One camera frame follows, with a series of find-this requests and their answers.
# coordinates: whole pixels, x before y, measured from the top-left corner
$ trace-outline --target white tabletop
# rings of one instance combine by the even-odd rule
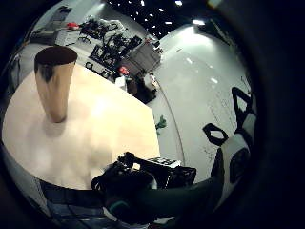
[[[66,121],[47,120],[32,72],[10,101],[2,136],[10,155],[26,171],[79,190],[91,189],[92,178],[124,152],[160,156],[152,110],[77,64]]]

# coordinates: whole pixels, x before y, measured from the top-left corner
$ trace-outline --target metal cup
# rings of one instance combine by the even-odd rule
[[[67,47],[48,47],[35,56],[37,91],[47,118],[62,122],[67,116],[69,89],[77,53]]]

